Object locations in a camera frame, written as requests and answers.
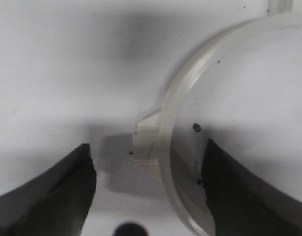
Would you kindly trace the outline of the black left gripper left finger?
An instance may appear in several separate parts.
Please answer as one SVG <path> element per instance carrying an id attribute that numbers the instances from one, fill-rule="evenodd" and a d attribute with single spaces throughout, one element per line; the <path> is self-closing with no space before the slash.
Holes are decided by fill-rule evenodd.
<path id="1" fill-rule="evenodd" d="M 0 236 L 79 236 L 96 191 L 90 145 L 0 196 Z"/>

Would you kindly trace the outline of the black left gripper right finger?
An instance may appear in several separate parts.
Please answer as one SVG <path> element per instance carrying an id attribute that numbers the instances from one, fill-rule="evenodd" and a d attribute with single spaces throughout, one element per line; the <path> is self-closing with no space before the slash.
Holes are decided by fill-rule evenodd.
<path id="1" fill-rule="evenodd" d="M 302 202 L 260 179 L 211 139 L 201 177 L 217 236 L 302 236 Z"/>

